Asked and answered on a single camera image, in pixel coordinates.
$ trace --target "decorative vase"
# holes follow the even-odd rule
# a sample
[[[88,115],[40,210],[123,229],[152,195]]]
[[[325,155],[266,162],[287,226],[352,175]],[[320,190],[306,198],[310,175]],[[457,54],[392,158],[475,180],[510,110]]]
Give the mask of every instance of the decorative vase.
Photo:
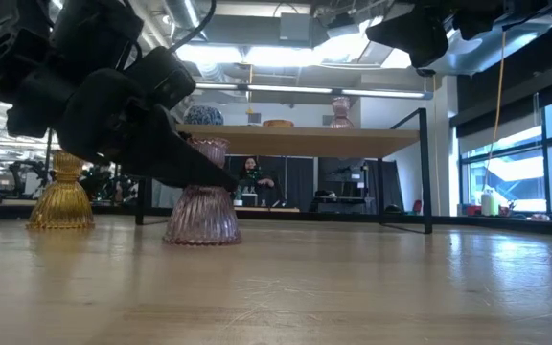
[[[219,138],[189,139],[189,143],[219,167],[225,164],[229,142]],[[242,241],[238,218],[229,193],[222,187],[188,186],[168,222],[163,242],[201,246]]]
[[[82,161],[69,153],[58,151],[54,162],[57,181],[48,186],[37,201],[27,228],[36,231],[93,228],[91,204],[77,182]]]
[[[355,128],[349,120],[351,100],[348,97],[335,97],[332,100],[333,120],[331,128]]]
[[[193,105],[184,114],[187,125],[223,125],[224,120],[218,109],[206,105]]]

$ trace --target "yellow cable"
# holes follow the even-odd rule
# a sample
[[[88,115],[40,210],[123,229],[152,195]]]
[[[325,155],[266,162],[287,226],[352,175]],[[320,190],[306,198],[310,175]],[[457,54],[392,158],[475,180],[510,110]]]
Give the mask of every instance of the yellow cable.
[[[497,139],[497,128],[499,127],[499,115],[501,113],[502,107],[502,83],[504,82],[504,48],[506,47],[506,32],[502,33],[502,59],[499,63],[499,82],[497,84],[497,110],[495,113],[495,127],[494,127],[494,139],[491,142],[491,147],[489,148],[489,160],[487,161],[487,169],[485,171],[485,183],[483,184],[483,189],[481,193],[485,192],[487,183],[489,183],[489,165],[494,156],[494,144],[495,139]]]
[[[433,94],[436,94],[436,75],[433,75]],[[438,174],[438,104],[436,98],[433,98],[433,145],[436,159],[436,189],[438,196],[438,216],[442,215],[442,207],[440,204],[440,175]]]

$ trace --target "red object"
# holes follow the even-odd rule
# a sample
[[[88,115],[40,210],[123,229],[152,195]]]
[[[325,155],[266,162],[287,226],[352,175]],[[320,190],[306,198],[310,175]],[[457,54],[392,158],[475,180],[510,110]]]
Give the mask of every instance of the red object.
[[[481,206],[470,205],[466,208],[466,215],[468,216],[480,215],[481,212],[482,212]]]
[[[421,203],[421,200],[417,200],[414,202],[414,206],[412,206],[412,211],[416,214],[420,214],[422,206],[423,206],[423,203]]]

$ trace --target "wooden tabletop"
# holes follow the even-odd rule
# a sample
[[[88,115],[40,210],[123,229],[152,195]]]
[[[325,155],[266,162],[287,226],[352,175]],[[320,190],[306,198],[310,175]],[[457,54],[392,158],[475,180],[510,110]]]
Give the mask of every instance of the wooden tabletop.
[[[0,345],[552,344],[549,236],[241,219],[242,244],[186,248],[95,222],[0,221]]]
[[[419,141],[418,130],[178,125],[194,137],[230,142],[229,153],[382,158]]]

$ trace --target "pink glass vase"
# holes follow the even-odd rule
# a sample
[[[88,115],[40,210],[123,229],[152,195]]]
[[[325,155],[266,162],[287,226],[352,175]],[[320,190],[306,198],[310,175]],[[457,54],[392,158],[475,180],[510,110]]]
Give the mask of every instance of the pink glass vase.
[[[219,167],[225,164],[229,142],[189,139],[193,147]],[[229,193],[222,187],[188,186],[173,208],[163,242],[177,245],[227,245],[242,241]]]
[[[355,128],[349,120],[351,100],[348,97],[335,97],[332,101],[333,120],[331,128]]]

